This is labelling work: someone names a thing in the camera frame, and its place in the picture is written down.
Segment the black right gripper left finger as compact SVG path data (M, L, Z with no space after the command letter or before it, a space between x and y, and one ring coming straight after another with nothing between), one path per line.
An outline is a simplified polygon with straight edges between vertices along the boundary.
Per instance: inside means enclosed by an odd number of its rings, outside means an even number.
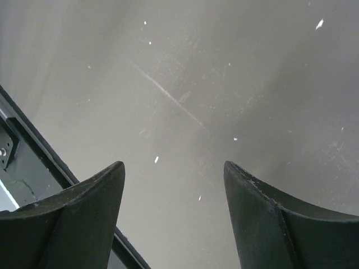
M125 183L121 161L60 193L1 212L1 268L107 268Z

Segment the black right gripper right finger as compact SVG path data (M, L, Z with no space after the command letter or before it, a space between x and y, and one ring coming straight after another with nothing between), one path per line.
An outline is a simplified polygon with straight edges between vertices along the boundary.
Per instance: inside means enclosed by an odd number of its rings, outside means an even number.
M358 216L293 197L226 161L241 268L358 268Z

